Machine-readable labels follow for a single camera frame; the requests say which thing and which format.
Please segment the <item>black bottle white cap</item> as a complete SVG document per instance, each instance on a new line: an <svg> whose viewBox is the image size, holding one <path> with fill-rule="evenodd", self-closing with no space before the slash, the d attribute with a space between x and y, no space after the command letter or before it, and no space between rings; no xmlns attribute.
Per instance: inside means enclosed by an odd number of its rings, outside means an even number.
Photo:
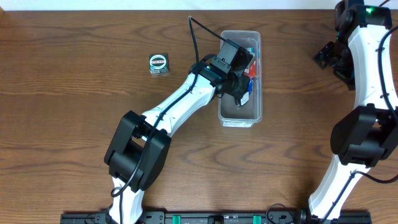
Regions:
<svg viewBox="0 0 398 224"><path fill-rule="evenodd" d="M249 101L249 92L245 92L241 99L235 99L235 103L237 106L243 106Z"/></svg>

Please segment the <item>blue Kool Fever box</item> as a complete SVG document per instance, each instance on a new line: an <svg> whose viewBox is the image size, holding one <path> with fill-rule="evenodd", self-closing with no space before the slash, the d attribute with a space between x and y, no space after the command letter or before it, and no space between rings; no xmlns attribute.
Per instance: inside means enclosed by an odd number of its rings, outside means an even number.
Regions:
<svg viewBox="0 0 398 224"><path fill-rule="evenodd" d="M250 82L249 82L249 85L248 85L248 92L249 92L249 95L252 94L254 79L255 79L255 78L250 78Z"/></svg>

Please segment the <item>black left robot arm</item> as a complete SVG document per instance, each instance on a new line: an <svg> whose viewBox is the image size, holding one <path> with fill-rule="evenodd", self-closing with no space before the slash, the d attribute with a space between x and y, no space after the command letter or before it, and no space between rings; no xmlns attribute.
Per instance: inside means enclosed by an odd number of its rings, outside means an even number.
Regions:
<svg viewBox="0 0 398 224"><path fill-rule="evenodd" d="M104 162L114 188L110 223L136 223L142 215L144 192L162 171L172 136L191 115L224 94L239 103L248 100L252 62L205 60L192 68L183 84L155 108L137 114L128 111L120 120Z"/></svg>

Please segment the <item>dark green small box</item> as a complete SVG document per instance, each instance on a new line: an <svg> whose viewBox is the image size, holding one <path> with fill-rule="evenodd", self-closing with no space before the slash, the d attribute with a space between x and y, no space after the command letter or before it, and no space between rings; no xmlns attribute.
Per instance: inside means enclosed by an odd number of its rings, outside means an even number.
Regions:
<svg viewBox="0 0 398 224"><path fill-rule="evenodd" d="M169 57L167 53L149 55L151 74L169 73Z"/></svg>

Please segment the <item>red small box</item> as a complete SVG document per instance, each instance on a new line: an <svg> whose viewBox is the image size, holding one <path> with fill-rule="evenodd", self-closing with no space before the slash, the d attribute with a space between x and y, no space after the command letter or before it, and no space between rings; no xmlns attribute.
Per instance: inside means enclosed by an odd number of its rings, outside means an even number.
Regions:
<svg viewBox="0 0 398 224"><path fill-rule="evenodd" d="M244 70L245 76L248 76L249 78L255 78L256 77L256 60L253 61L250 67L247 67Z"/></svg>

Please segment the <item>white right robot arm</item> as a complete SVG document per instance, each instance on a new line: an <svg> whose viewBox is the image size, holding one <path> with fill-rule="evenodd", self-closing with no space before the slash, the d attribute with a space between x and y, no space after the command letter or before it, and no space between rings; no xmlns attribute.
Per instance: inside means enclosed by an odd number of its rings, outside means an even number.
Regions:
<svg viewBox="0 0 398 224"><path fill-rule="evenodd" d="M314 60L355 92L353 110L333 127L330 165L298 212L297 223L370 223L369 213L343 212L354 186L397 147L397 93L391 58L391 35L397 30L384 4L343 0L335 6L336 40Z"/></svg>

